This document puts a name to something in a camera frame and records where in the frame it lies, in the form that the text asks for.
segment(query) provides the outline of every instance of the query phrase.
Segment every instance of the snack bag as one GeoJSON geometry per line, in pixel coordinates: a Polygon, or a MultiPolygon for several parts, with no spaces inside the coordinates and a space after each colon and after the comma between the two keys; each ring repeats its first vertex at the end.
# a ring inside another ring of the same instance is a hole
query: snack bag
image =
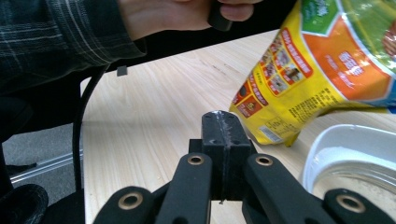
{"type": "Polygon", "coordinates": [[[233,98],[261,144],[337,109],[392,111],[396,0],[300,0],[233,98]]]}

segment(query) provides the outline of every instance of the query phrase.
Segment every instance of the plaid shirt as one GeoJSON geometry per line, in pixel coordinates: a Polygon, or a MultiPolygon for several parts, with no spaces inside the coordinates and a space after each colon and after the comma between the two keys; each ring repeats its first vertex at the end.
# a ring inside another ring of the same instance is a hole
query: plaid shirt
{"type": "Polygon", "coordinates": [[[144,55],[116,0],[0,1],[0,95],[144,55]]]}

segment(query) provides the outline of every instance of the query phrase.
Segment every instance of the light wood tabletop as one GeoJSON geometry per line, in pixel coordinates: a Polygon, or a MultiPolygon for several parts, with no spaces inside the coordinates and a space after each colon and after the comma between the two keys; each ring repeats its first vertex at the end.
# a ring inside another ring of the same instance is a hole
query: light wood tabletop
{"type": "MultiPolygon", "coordinates": [[[[117,190],[154,191],[172,179],[189,140],[201,138],[201,116],[229,109],[277,31],[237,39],[105,74],[83,120],[86,223],[117,190]]],[[[292,147],[258,146],[299,178],[314,139],[340,123],[395,132],[396,117],[342,112],[315,119],[292,147]]],[[[211,223],[244,223],[241,203],[212,203],[211,223]]]]}

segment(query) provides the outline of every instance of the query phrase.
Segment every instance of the human hand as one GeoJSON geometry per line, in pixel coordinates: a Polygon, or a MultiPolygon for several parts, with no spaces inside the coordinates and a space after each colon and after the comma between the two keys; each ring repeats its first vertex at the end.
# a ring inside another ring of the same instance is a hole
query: human hand
{"type": "MultiPolygon", "coordinates": [[[[125,27],[136,40],[163,30],[203,30],[212,0],[118,0],[125,27]]],[[[230,21],[245,21],[253,4],[261,0],[219,0],[221,15],[230,21]]]]}

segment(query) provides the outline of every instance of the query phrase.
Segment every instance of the yellow snack bag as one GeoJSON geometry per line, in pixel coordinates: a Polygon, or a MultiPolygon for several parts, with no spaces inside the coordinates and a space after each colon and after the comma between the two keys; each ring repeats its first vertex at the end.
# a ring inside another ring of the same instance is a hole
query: yellow snack bag
{"type": "Polygon", "coordinates": [[[396,0],[298,1],[230,111],[264,145],[332,110],[393,112],[395,21],[396,0]]]}

